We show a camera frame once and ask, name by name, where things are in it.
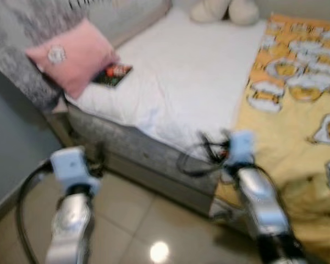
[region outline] stuffed animal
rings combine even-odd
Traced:
[[[259,9],[254,0],[202,0],[191,11],[196,22],[209,23],[221,20],[228,14],[237,25],[252,25],[259,20]]]

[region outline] tiled floor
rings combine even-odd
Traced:
[[[96,228],[91,264],[153,264],[151,246],[168,245],[164,264],[260,263],[246,237],[139,187],[107,174],[95,199]],[[29,194],[26,225],[40,263],[50,242],[50,224],[59,197],[53,177]],[[14,212],[0,222],[0,264],[28,264],[17,239]]]

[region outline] silver robot arm segment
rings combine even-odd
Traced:
[[[249,233],[257,242],[264,264],[307,264],[303,248],[294,236],[274,183],[254,164],[253,134],[233,133],[225,169],[235,182],[246,211]]]
[[[80,147],[55,152],[51,163],[65,197],[53,219],[46,264],[87,264],[94,228],[91,200],[98,192],[100,182],[89,174]]]

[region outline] mattress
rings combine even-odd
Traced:
[[[233,127],[265,27],[195,24],[173,8],[118,49],[134,70],[115,89],[92,83],[67,100],[179,151],[198,143],[200,131],[220,140]]]

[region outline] bed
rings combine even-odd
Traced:
[[[256,162],[271,173],[295,234],[309,250],[330,261],[329,22],[272,15],[268,23],[251,27],[198,25],[174,7],[118,52],[134,70],[116,89],[90,84],[77,100],[66,96],[78,109],[99,117],[83,129],[75,127],[78,118],[71,118],[75,130],[92,127],[89,138],[96,130],[104,135],[105,119],[137,128],[162,144],[162,150],[155,143],[148,147],[149,140],[139,144],[129,130],[121,140],[120,132],[110,135],[108,149],[167,172],[163,178],[214,195],[210,216],[239,229],[245,209],[233,194],[234,185],[219,181],[220,172],[201,179],[178,175],[178,154],[168,154],[197,145],[200,131],[215,142],[223,139],[223,129],[254,131]],[[127,153],[121,153],[121,144],[114,148],[114,140],[127,142],[128,147],[122,147]],[[205,158],[192,154],[197,163]],[[206,186],[213,182],[219,182],[214,192]]]
[[[108,169],[208,216],[221,173],[194,179],[180,173],[176,161],[180,153],[199,142],[198,132],[220,140],[222,129],[234,127],[266,20],[251,27],[235,26],[229,21],[195,24],[188,17],[193,1],[184,0],[174,1],[171,9],[168,0],[153,0],[150,5],[148,0],[131,5],[128,1],[99,1],[94,9],[78,8],[79,1],[51,0],[52,7],[47,2],[42,6],[33,0],[19,2],[21,5],[10,8],[0,6],[0,15],[13,13],[24,30],[36,30],[39,38],[22,34],[12,45],[15,35],[7,26],[13,19],[1,21],[0,70],[45,112],[63,144],[82,144],[93,153],[95,143],[102,142]],[[330,0],[310,1],[303,9],[296,1],[257,2],[265,17],[277,11],[330,19]],[[33,10],[29,15],[25,14],[27,5]],[[68,6],[74,13],[71,18],[63,9]],[[45,23],[57,23],[48,30],[44,26],[49,24],[33,24],[32,19],[49,14],[46,8],[57,8],[65,20],[56,22],[48,17]],[[50,89],[51,84],[19,49],[72,27],[86,12],[118,47],[122,62],[131,64],[134,70],[114,90],[91,84],[77,100],[66,96],[67,103],[63,104],[61,91]],[[103,15],[110,21],[105,22]],[[37,87],[45,93],[37,95]],[[200,152],[191,159],[197,168],[206,166]],[[246,232],[241,223],[230,225]]]

